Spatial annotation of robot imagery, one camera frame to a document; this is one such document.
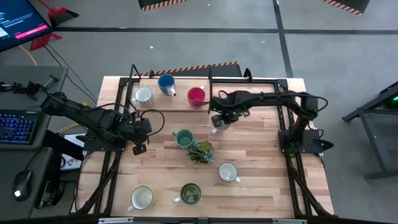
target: concrete floor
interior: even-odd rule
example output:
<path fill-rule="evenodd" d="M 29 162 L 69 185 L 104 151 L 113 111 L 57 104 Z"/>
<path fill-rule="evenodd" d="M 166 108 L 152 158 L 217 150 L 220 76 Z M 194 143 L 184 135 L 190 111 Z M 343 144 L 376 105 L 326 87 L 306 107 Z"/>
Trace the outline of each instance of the concrete floor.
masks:
<path fill-rule="evenodd" d="M 66 26 L 277 28 L 272 0 L 189 0 L 149 12 L 140 11 L 137 1 L 132 0 L 48 2 L 81 14 Z M 279 0 L 279 4 L 285 29 L 398 29 L 395 0 L 371 1 L 363 17 L 319 0 Z M 128 75 L 132 63 L 140 72 L 147 72 L 236 60 L 242 69 L 249 67 L 255 77 L 286 77 L 278 34 L 57 34 L 63 39 L 51 41 L 52 46 L 95 95 L 103 76 Z M 397 81 L 394 67 L 398 61 L 397 38 L 396 35 L 286 35 L 294 77 L 304 78 L 309 93 L 324 96 L 330 102 L 315 123 L 325 130 L 323 138 L 335 143 L 325 153 L 324 160 L 335 213 L 341 217 L 398 222 L 398 177 L 365 182 L 364 174 L 379 171 L 376 159 L 360 121 L 346 124 L 341 120 Z M 57 65 L 45 49 L 35 50 L 32 55 L 39 65 Z M 0 64 L 32 65 L 32 62 L 21 49 L 14 48 L 0 54 Z M 72 100 L 88 101 L 69 82 L 63 91 Z M 50 129 L 56 131 L 69 124 L 72 122 L 67 119 L 53 118 Z"/>

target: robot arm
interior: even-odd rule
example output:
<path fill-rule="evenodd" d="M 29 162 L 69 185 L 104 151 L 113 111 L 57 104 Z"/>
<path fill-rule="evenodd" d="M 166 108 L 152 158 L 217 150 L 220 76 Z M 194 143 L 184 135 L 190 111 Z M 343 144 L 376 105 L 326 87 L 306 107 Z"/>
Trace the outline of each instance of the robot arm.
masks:
<path fill-rule="evenodd" d="M 296 102 L 301 97 L 301 106 Z M 287 93 L 250 93 L 235 91 L 227 93 L 225 98 L 213 97 L 210 109 L 220 114 L 211 118 L 214 127 L 231 124 L 240 116 L 249 116 L 253 106 L 286 106 L 297 114 L 296 123 L 289 128 L 288 142 L 300 146 L 303 143 L 303 132 L 308 123 L 318 116 L 318 97 L 294 91 Z"/>
<path fill-rule="evenodd" d="M 136 145 L 133 148 L 135 155 L 146 152 L 144 142 L 147 141 L 152 128 L 147 118 L 136 120 L 135 112 L 125 115 L 101 107 L 90 108 L 68 100 L 64 93 L 59 92 L 48 93 L 40 107 L 45 114 L 65 116 L 89 128 L 86 136 L 80 137 L 79 140 L 101 141 L 122 147 L 126 140 L 130 140 Z"/>

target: orange and black stripe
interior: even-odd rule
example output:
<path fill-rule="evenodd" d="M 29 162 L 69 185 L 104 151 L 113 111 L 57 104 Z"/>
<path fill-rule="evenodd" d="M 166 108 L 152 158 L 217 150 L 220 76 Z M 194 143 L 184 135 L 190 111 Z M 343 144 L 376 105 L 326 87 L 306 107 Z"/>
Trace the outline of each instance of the orange and black stripe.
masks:
<path fill-rule="evenodd" d="M 225 65 L 237 65 L 238 62 L 225 62 L 225 63 L 216 63 L 213 64 L 214 67 L 218 66 L 225 66 Z M 170 69 L 170 70 L 163 70 L 163 71 L 156 71 L 154 72 L 155 75 L 163 75 L 163 74 L 169 74 L 173 72 L 184 72 L 184 71 L 190 71 L 190 70 L 196 70 L 196 69 L 203 69 L 203 68 L 208 68 L 209 65 L 199 65 L 199 66 L 192 66 L 192 67 L 185 67 L 185 68 L 176 68 L 176 69 Z M 149 75 L 149 72 L 146 73 L 141 73 L 141 76 L 147 76 Z"/>
<path fill-rule="evenodd" d="M 186 1 L 188 1 L 188 0 L 169 0 L 169 1 L 165 1 L 165 2 L 156 3 L 156 4 L 152 4 L 152 5 L 149 5 L 149 6 L 142 7 L 141 10 L 142 11 L 149 11 L 149 10 L 153 10 L 153 9 L 158 9 L 160 7 L 171 6 L 173 4 L 186 2 Z"/>
<path fill-rule="evenodd" d="M 342 9 L 342 10 L 346 10 L 347 12 L 353 13 L 353 14 L 355 14 L 357 16 L 362 16 L 363 15 L 363 13 L 360 12 L 359 10 L 356 10 L 356 9 L 354 9 L 352 7 L 346 6 L 346 5 L 342 4 L 342 3 L 339 3 L 338 1 L 334 1 L 334 0 L 321 0 L 321 1 L 323 1 L 325 3 L 328 3 L 328 4 L 331 4 L 332 6 L 336 6 L 336 7 L 340 8 L 340 9 Z"/>

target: computer screen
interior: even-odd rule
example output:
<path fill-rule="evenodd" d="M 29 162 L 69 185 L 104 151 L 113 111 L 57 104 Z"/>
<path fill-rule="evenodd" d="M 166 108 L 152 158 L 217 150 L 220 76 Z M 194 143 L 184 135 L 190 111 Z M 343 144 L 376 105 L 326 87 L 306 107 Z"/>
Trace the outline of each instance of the computer screen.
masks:
<path fill-rule="evenodd" d="M 28 0 L 0 0 L 0 52 L 52 32 Z"/>

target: computer mouse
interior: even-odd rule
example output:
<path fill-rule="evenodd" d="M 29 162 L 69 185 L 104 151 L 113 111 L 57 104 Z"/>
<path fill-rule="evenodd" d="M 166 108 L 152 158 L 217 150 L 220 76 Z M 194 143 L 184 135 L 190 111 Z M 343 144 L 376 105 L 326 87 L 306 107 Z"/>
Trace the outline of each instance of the computer mouse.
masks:
<path fill-rule="evenodd" d="M 12 195 L 18 202 L 25 201 L 30 196 L 30 185 L 32 183 L 32 174 L 30 170 L 19 172 L 12 183 Z"/>

